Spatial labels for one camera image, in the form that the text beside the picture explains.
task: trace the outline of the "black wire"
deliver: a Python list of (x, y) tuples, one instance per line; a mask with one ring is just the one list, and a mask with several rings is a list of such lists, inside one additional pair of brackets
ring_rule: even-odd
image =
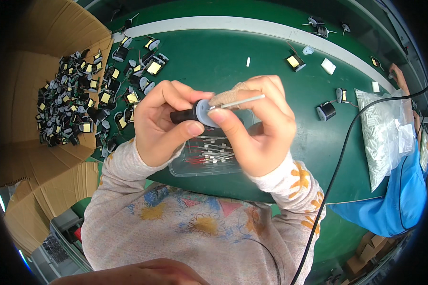
[(358, 112), (358, 114), (355, 116), (355, 118), (352, 121), (352, 123), (350, 123), (349, 130), (347, 131), (347, 135), (345, 136), (344, 145), (342, 146), (341, 154), (339, 155), (338, 164), (336, 165), (335, 172), (333, 173), (333, 176), (331, 177), (330, 184), (328, 185), (327, 191), (325, 192), (325, 197), (322, 200), (322, 203), (320, 204), (320, 209), (317, 212), (317, 216), (316, 216), (316, 218), (314, 220), (314, 225), (312, 227), (311, 233), (309, 234), (309, 240), (308, 240), (308, 243), (306, 244), (306, 248), (304, 250), (304, 254), (302, 255), (300, 265), (298, 266), (298, 269), (297, 269), (297, 271), (295, 273), (295, 276), (293, 277), (293, 280), (290, 283), (290, 285), (294, 285), (296, 283), (296, 281), (298, 279), (298, 276), (301, 273), (301, 270), (302, 270), (302, 267), (304, 265), (304, 262), (306, 261), (306, 257), (308, 256), (309, 248), (311, 246), (312, 239), (314, 238), (315, 229), (317, 227), (317, 224), (319, 223), (320, 215), (322, 214), (322, 210), (323, 210), (323, 208), (325, 206), (328, 194), (330, 193), (331, 186), (333, 186), (333, 182), (335, 182), (336, 175), (338, 174), (339, 167), (341, 166), (342, 157), (344, 156), (344, 152), (345, 152), (345, 147), (347, 146), (347, 141), (349, 139), (349, 135), (350, 135), (350, 132), (352, 131), (354, 123), (357, 121), (357, 119), (359, 118), (359, 116), (364, 111), (366, 111), (366, 109), (368, 109), (369, 107), (371, 107), (372, 105), (375, 105), (375, 104), (381, 103), (381, 102), (385, 102), (385, 101), (411, 99), (411, 98), (417, 97), (418, 95), (421, 95), (421, 94), (425, 93), (427, 90), (428, 90), (428, 86), (425, 87), (425, 89), (423, 89), (422, 91), (417, 92), (417, 93), (412, 94), (412, 95), (383, 98), (383, 99), (379, 99), (379, 100), (376, 100), (374, 102), (371, 102), (370, 104), (366, 105), (363, 109), (361, 109), (360, 112)]
[[(420, 127), (418, 128), (418, 131), (417, 131), (417, 134), (416, 134), (417, 138), (418, 138), (418, 133), (419, 133), (419, 132), (420, 132), (420, 130), (422, 129), (423, 121), (425, 121), (425, 116), (423, 116), (423, 119), (422, 119), (422, 121), (420, 122)], [(409, 157), (409, 156), (406, 156), (406, 157), (404, 158), (403, 164), (401, 165), (401, 172), (400, 172), (400, 175), (399, 175), (399, 201), (398, 201), (398, 205), (399, 205), (399, 220), (400, 220), (400, 222), (401, 222), (401, 226), (403, 227), (404, 231), (403, 231), (403, 232), (401, 232), (401, 233), (399, 233), (398, 235), (403, 234), (403, 233), (405, 233), (405, 232), (407, 232), (407, 231), (409, 231), (409, 230), (413, 229), (413, 228), (416, 226), (416, 225), (413, 225), (413, 226), (412, 226), (412, 227), (410, 227), (410, 228), (405, 227), (405, 226), (404, 226), (404, 223), (403, 223), (403, 217), (402, 217), (402, 215), (401, 215), (401, 179), (403, 178), (403, 168), (404, 168), (404, 164), (406, 163), (406, 160), (408, 159), (408, 157)]]
[(247, 238), (247, 237), (245, 237), (244, 239), (248, 239), (248, 240), (255, 241), (255, 242), (257, 242), (257, 243), (261, 244), (261, 245), (262, 245), (262, 247), (266, 248), (266, 250), (267, 250), (267, 251), (268, 251), (268, 253), (271, 255), (271, 258), (272, 258), (272, 260), (273, 260), (273, 262), (274, 262), (274, 267), (276, 268), (277, 285), (281, 285), (281, 273), (280, 273), (280, 271), (279, 271), (279, 267), (277, 266), (277, 261), (276, 261), (276, 259), (274, 258), (274, 255), (271, 253), (271, 251), (270, 251), (270, 250), (269, 250), (269, 249), (268, 249), (264, 244), (262, 244), (261, 242), (259, 242), (258, 240), (254, 240), (254, 239)]

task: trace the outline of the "red wire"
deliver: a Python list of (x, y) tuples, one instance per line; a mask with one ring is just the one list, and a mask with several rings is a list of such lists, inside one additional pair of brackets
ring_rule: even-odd
[(357, 107), (358, 108), (358, 106), (356, 106), (356, 105), (354, 105), (354, 104), (352, 104), (352, 102), (348, 102), (350, 105), (352, 105), (352, 106), (354, 106), (354, 107)]
[(297, 51), (292, 47), (292, 45), (289, 42), (287, 42), (287, 44), (293, 49), (293, 51), (295, 52), (295, 54), (298, 54)]

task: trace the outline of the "green workbench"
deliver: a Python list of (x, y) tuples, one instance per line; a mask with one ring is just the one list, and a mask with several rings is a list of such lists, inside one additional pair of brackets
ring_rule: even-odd
[[(292, 43), (300, 51), (299, 55), (307, 64), (299, 72), (293, 72), (285, 58), (290, 55), (290, 47), (285, 40), (263, 35), (226, 30), (185, 30), (152, 35), (160, 39), (158, 52), (170, 60), (168, 64), (153, 77), (145, 74), (149, 80), (158, 83), (161, 80), (181, 80), (197, 90), (220, 93), (229, 90), (236, 83), (259, 74), (277, 74), (286, 90), (286, 99), (295, 112), (298, 131), (291, 147), (294, 159), (303, 161), (322, 189), (326, 189), (336, 166), (345, 134), (358, 109), (350, 104), (334, 103), (336, 115), (326, 122), (320, 121), (315, 107), (326, 101), (336, 99), (335, 89), (347, 89), (347, 99), (356, 103), (354, 88), (371, 91), (371, 79), (354, 67), (327, 54), (315, 51), (303, 55), (304, 46)], [(125, 68), (128, 59), (138, 59), (138, 50), (145, 54), (142, 47), (147, 43), (145, 37), (135, 38), (131, 44), (127, 59), (116, 62), (119, 70)], [(251, 58), (250, 67), (246, 67), (247, 57)], [(328, 58), (337, 67), (329, 75), (320, 66)], [(129, 86), (122, 84), (118, 94)], [(110, 134), (117, 132), (114, 114), (123, 112), (126, 103), (118, 100), (117, 108), (108, 117), (111, 125)], [(119, 137), (125, 142), (134, 136), (133, 126), (129, 125)], [(92, 155), (101, 160), (100, 151)], [(244, 174), (225, 174), (197, 177), (174, 177), (168, 168), (149, 177), (154, 181), (177, 186), (190, 191), (208, 195), (232, 197), (241, 200), (273, 202), (272, 198), (261, 192)], [(350, 135), (350, 142), (345, 152), (333, 185), (328, 202), (345, 202), (367, 199), (383, 195), (386, 181), (371, 193), (368, 168), (365, 158), (360, 123)]]
[[(90, 11), (95, 14), (95, 9), (102, 8), (99, 5), (100, 3)], [(304, 31), (312, 31), (309, 26), (301, 26), (307, 21), (309, 15), (262, 1), (183, 0), (155, 5), (142, 9), (140, 12), (141, 14), (134, 20), (133, 26), (178, 17), (227, 15), (268, 20), (297, 27)], [(107, 26), (112, 31), (117, 30), (126, 18), (134, 14), (135, 12), (118, 18), (114, 22), (108, 23)], [(327, 28), (331, 31), (342, 32), (339, 26), (330, 23), (327, 23)], [(285, 40), (275, 37), (225, 30), (173, 31), (150, 36), (161, 40), (158, 52), (165, 54), (170, 59), (157, 77), (145, 74), (156, 83), (165, 79), (181, 80), (195, 89), (218, 93), (228, 90), (239, 81), (252, 76), (279, 75), (286, 90), (286, 99), (295, 112), (298, 125), (298, 131), (291, 147), (292, 155), (306, 164), (321, 187), (326, 190), (348, 126), (358, 109), (349, 104), (334, 103), (336, 116), (327, 122), (321, 122), (315, 107), (335, 99), (335, 89), (338, 87), (347, 89), (348, 100), (355, 104), (354, 88), (372, 91), (369, 77), (347, 63), (320, 51), (315, 51), (314, 54), (307, 56), (303, 55), (301, 52), (303, 46), (291, 43), (307, 63), (305, 68), (295, 73), (285, 62), (285, 58), (290, 55), (290, 47)], [(329, 40), (365, 62), (370, 63), (369, 56), (374, 55), (348, 34), (344, 37), (340, 34), (330, 34)], [(134, 48), (130, 50), (127, 60), (137, 60), (138, 50), (142, 55), (145, 54), (146, 51), (142, 46), (146, 42), (144, 37), (135, 38), (131, 45)], [(112, 51), (117, 46), (117, 43), (114, 44)], [(250, 67), (245, 66), (248, 57), (251, 58)], [(337, 66), (333, 75), (327, 74), (320, 66), (325, 57)], [(115, 67), (121, 70), (119, 78), (121, 81), (125, 65), (126, 62), (115, 64)], [(380, 69), (377, 71), (384, 77), (387, 76), (386, 72), (382, 72)], [(122, 94), (128, 86), (124, 83), (119, 94)], [(112, 115), (108, 120), (112, 123), (114, 114), (123, 111), (124, 108), (124, 101), (119, 101), (118, 107), (111, 112)], [(117, 128), (115, 124), (111, 124), (111, 126), (110, 134), (114, 134), (117, 132)], [(133, 136), (133, 127), (128, 126), (118, 141), (125, 142)], [(99, 154), (99, 151), (96, 150), (92, 157), (102, 161)], [(149, 179), (209, 195), (273, 202), (269, 195), (260, 192), (240, 173), (178, 178), (172, 176), (166, 168)], [(383, 181), (377, 190), (371, 193), (360, 123), (357, 123), (350, 135), (344, 160), (328, 197), (328, 202), (346, 202), (381, 196), (386, 191), (387, 181), (387, 179)], [(319, 284), (330, 275), (331, 269), (343, 265), (352, 256), (365, 233), (365, 229), (343, 220), (327, 208), (327, 215), (321, 222), (321, 235), (314, 248), (312, 271), (306, 283)]]

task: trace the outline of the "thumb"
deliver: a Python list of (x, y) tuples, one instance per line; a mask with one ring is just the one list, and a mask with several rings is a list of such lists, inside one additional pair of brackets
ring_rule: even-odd
[(184, 121), (166, 132), (156, 145), (160, 150), (174, 151), (179, 145), (204, 132), (204, 126), (197, 121)]
[(222, 128), (237, 159), (251, 154), (254, 149), (251, 137), (240, 119), (232, 111), (215, 108), (208, 112), (208, 116)]

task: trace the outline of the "white plastic block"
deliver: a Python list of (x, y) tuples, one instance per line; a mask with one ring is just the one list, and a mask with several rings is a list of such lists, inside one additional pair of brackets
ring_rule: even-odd
[(324, 62), (322, 62), (322, 67), (330, 75), (333, 74), (333, 72), (335, 72), (335, 69), (336, 69), (336, 65), (334, 65), (328, 59), (324, 59)]
[(372, 91), (373, 92), (380, 92), (379, 83), (377, 83), (376, 81), (373, 81), (373, 82), (371, 82), (371, 84), (372, 84)]

